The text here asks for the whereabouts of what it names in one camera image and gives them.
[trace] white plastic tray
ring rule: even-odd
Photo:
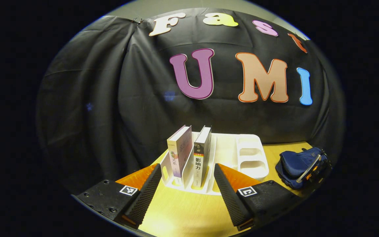
[[[192,132],[194,141],[199,132]],[[192,192],[205,195],[221,195],[220,192],[213,191],[215,183],[214,168],[215,163],[226,165],[229,168],[238,170],[254,179],[261,181],[269,173],[267,159],[260,138],[250,134],[221,134],[212,133],[210,147],[210,158],[208,170],[203,180],[201,188],[192,186],[194,180],[194,152],[188,157],[184,166],[181,183],[177,185],[170,165],[169,153],[161,161],[162,182],[165,186],[185,192]]]

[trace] book cover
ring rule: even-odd
[[[201,187],[201,183],[206,175],[209,157],[210,144],[212,140],[212,128],[204,126],[200,134],[194,141],[194,182],[195,187]]]
[[[184,125],[170,138],[168,138],[167,148],[169,150],[170,164],[172,166],[173,175],[178,178],[175,179],[175,181],[179,185],[182,185],[180,178],[182,177],[182,171],[192,149],[191,126]]]

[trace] wooden table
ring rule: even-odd
[[[274,180],[294,194],[301,192],[286,186],[278,177],[275,166],[280,160],[280,153],[291,150],[301,152],[302,148],[310,149],[306,142],[293,144],[263,145],[269,174],[263,180]],[[160,163],[165,151],[153,164]],[[241,231],[232,225],[223,198],[214,195],[200,195],[166,187],[162,180],[147,209],[141,231],[158,236],[231,236]]]

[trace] letter cutout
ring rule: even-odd
[[[153,29],[152,32],[149,33],[149,36],[156,36],[160,35],[166,32],[170,31],[170,28],[167,27],[167,25],[174,26],[178,23],[178,17],[179,18],[184,18],[186,15],[185,13],[177,13],[173,15],[167,15],[161,18],[157,18],[154,20],[156,22],[155,28]]]
[[[271,36],[278,36],[279,35],[275,30],[273,30],[273,27],[271,27],[267,23],[257,21],[257,20],[252,21],[252,23],[254,23],[254,25],[257,26],[256,27],[257,30],[261,31],[262,33],[265,33],[265,34],[268,34]]]
[[[185,67],[187,56],[178,54],[170,58],[169,62],[173,65],[176,82],[182,93],[193,99],[206,99],[212,94],[214,83],[211,58],[214,55],[215,51],[211,48],[202,48],[192,53],[192,57],[198,61],[200,68],[201,85],[199,87],[193,87],[188,82],[187,68]]]
[[[296,70],[301,76],[302,82],[302,96],[299,101],[303,105],[312,105],[313,99],[311,98],[310,72],[300,67]]]
[[[270,96],[273,102],[284,103],[289,100],[286,92],[286,68],[288,66],[284,61],[273,59],[267,72],[254,54],[237,53],[235,57],[241,61],[243,67],[243,92],[238,96],[240,101],[257,101],[258,94],[255,93],[255,83],[263,100],[267,100],[273,86],[274,92]]]
[[[203,20],[207,25],[225,25],[225,26],[237,26],[231,15],[225,13],[207,13],[206,18]]]
[[[302,51],[304,51],[304,53],[306,53],[306,54],[308,53],[307,50],[302,46],[302,43],[301,43],[301,41],[298,38],[296,38],[294,35],[292,35],[290,33],[288,33],[288,35],[290,37],[292,37],[292,39],[294,40],[294,42],[296,43],[296,45],[298,45],[298,48],[300,48]]]

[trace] purple letter u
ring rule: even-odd
[[[213,71],[210,59],[214,54],[215,52],[211,48],[198,49],[192,53],[192,57],[198,61],[198,67],[200,68],[201,85],[199,87],[193,87],[188,82],[187,69],[185,67],[187,56],[185,54],[178,54],[170,58],[169,61],[175,70],[178,87],[186,96],[193,99],[206,99],[212,94]]]

